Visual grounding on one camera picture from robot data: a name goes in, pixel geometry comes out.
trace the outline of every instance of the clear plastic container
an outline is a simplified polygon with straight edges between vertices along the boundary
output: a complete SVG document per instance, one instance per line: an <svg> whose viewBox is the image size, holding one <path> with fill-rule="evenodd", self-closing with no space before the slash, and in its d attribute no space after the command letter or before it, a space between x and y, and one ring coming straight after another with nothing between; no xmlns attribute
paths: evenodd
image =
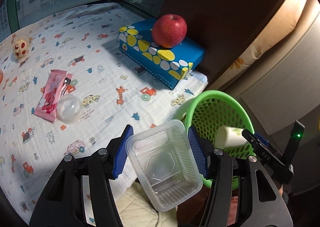
<svg viewBox="0 0 320 227"><path fill-rule="evenodd" d="M81 117L83 111L82 102L78 97L72 94L66 94L58 101L56 111L58 118L63 123L75 123Z"/></svg>
<svg viewBox="0 0 320 227"><path fill-rule="evenodd" d="M202 188L188 136L179 120L130 136L126 152L151 203L166 212Z"/></svg>

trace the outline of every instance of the green plastic basket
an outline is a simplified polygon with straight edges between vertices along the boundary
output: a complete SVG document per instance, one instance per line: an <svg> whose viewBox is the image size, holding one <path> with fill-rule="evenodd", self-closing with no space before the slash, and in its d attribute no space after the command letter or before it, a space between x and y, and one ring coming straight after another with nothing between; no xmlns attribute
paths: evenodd
<svg viewBox="0 0 320 227"><path fill-rule="evenodd" d="M213 144L216 131L221 126L246 128L254 133L249 116L242 106L226 93L214 90L201 93L191 103L185 119L186 130L191 125L196 127L202 138L211 140ZM226 148L224 151L236 158L247 158L249 155L255 155L249 143L236 148ZM203 178L203 183L210 188L212 180ZM238 177L234 177L232 189L237 188Z"/></svg>

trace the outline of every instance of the white patterned sheet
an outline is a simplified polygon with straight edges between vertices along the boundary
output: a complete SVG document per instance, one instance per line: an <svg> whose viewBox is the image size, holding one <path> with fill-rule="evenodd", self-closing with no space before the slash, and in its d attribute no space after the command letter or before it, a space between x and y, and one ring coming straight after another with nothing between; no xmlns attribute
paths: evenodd
<svg viewBox="0 0 320 227"><path fill-rule="evenodd" d="M51 174L70 151L69 145L84 147L76 149L76 158L90 156L119 137L126 124L138 133L172 119L180 104L187 104L206 86L206 77L192 72L171 91L120 53L118 28L140 20L116 3L85 5L17 31L15 36L33 38L26 62L16 61L12 54L14 35L0 44L4 72L0 85L0 186L26 223ZM84 108L75 124L64 125L58 119L51 123L33 114L51 69L73 74L70 91L81 100L100 96ZM144 88L156 95L143 100ZM115 200L135 179L127 160L123 173L111 182Z"/></svg>

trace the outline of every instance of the tissue box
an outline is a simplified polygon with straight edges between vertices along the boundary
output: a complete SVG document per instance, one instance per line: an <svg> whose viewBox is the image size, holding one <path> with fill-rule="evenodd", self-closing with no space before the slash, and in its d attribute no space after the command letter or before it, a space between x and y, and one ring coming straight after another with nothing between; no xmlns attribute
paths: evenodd
<svg viewBox="0 0 320 227"><path fill-rule="evenodd" d="M120 51L162 81L171 90L203 59L204 48L185 37L171 49L153 42L151 30L155 18L140 21L119 29Z"/></svg>

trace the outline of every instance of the pink snack wrapper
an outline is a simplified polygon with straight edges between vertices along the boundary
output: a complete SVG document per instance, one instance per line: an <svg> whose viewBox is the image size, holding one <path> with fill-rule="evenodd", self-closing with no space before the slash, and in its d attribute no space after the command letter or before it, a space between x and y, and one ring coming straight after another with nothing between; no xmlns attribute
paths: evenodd
<svg viewBox="0 0 320 227"><path fill-rule="evenodd" d="M67 71L64 70L51 70L44 93L35 110L36 116L51 122L55 121L57 102L59 101L66 77L71 79L72 74L67 74Z"/></svg>

